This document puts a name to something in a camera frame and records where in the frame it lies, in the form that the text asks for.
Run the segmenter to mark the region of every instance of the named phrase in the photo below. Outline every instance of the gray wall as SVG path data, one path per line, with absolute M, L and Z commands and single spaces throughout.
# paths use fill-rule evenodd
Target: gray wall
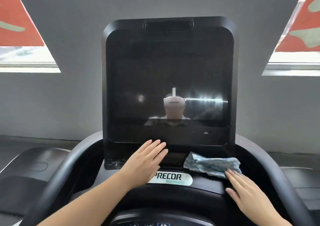
M 240 34 L 237 132 L 268 151 L 320 152 L 317 77 L 262 77 L 297 0 L 22 0 L 61 74 L 0 74 L 0 134 L 102 129 L 101 36 L 115 19 L 226 16 Z

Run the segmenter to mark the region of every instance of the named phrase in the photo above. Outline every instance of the display screen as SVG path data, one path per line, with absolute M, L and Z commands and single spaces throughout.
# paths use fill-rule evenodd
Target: display screen
M 223 125 L 224 63 L 215 58 L 123 58 L 112 70 L 111 118 L 123 124 Z

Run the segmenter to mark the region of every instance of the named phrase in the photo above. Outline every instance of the cloth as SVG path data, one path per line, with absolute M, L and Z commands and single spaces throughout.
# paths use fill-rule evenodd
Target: cloth
M 236 158 L 205 158 L 192 152 L 190 152 L 183 164 L 186 169 L 224 179 L 226 179 L 224 172 L 227 169 L 242 174 L 239 166 L 240 162 Z

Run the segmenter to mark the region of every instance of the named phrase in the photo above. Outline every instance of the treadmill console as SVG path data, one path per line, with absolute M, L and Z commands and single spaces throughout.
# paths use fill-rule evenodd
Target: treadmill console
M 184 212 L 136 209 L 118 213 L 110 226 L 215 226 L 210 220 Z

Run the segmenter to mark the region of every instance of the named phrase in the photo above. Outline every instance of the right hand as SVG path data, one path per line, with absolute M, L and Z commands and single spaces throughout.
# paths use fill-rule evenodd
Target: right hand
M 159 163 L 168 153 L 165 142 L 145 142 L 118 172 L 126 181 L 129 190 L 148 183 L 160 168 Z
M 226 188 L 226 192 L 252 222 L 258 226 L 291 225 L 280 216 L 266 194 L 251 179 L 231 170 L 226 171 L 226 177 L 236 190 Z

